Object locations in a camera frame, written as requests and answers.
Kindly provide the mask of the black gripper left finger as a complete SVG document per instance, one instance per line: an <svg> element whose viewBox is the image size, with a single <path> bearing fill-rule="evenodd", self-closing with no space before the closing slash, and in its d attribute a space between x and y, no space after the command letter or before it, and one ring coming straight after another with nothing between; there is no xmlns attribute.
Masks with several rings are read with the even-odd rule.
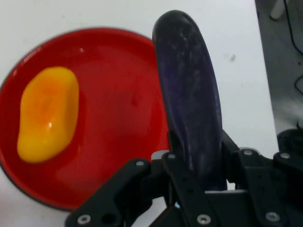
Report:
<svg viewBox="0 0 303 227"><path fill-rule="evenodd" d="M186 168L177 136L169 133L171 151L161 159L132 159L66 219L67 227L129 227L155 198L165 210L154 227L218 227L220 220Z"/></svg>

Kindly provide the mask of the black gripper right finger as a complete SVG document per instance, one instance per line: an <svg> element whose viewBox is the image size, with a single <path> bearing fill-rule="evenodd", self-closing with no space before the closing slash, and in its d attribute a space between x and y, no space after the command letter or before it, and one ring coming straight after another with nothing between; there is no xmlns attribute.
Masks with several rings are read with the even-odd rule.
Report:
<svg viewBox="0 0 303 227"><path fill-rule="evenodd" d="M277 152L272 159L252 148L239 148L226 132L222 151L226 179L247 194L249 214L255 227L303 225L303 158Z"/></svg>

